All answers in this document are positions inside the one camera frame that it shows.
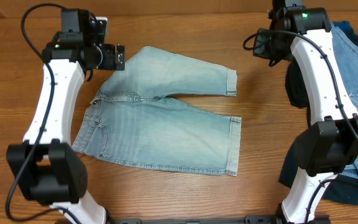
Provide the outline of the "light blue denim shorts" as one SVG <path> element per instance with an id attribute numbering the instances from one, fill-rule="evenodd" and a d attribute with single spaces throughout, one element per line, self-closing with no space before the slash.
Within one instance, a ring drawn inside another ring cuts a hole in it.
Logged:
<path id="1" fill-rule="evenodd" d="M 104 82 L 86 109 L 73 149 L 142 169 L 237 175 L 241 123 L 177 95 L 235 96 L 235 70 L 151 46 Z"/>

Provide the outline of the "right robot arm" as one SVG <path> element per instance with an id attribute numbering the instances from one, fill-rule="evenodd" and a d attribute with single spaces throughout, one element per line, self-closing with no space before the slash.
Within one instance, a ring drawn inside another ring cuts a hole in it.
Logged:
<path id="1" fill-rule="evenodd" d="M 358 156 L 358 112 L 337 66 L 331 21 L 322 7 L 274 1 L 270 27 L 251 35 L 252 52 L 270 66 L 296 60 L 306 87 L 310 126 L 293 142 L 298 170 L 274 215 L 248 215 L 246 223 L 329 223 L 315 210 L 328 186 Z"/>

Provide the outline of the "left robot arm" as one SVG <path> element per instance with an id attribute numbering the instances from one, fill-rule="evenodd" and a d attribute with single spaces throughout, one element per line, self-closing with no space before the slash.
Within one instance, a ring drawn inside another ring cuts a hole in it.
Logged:
<path id="1" fill-rule="evenodd" d="M 95 70 L 124 70 L 123 45 L 105 43 L 109 22 L 85 9 L 61 7 L 62 27 L 37 56 L 43 83 L 34 118 L 20 144 L 7 148 L 14 175 L 6 198 L 16 189 L 46 212 L 58 211 L 71 223 L 112 223 L 109 212 L 88 192 L 86 166 L 71 147 L 76 99 Z"/>

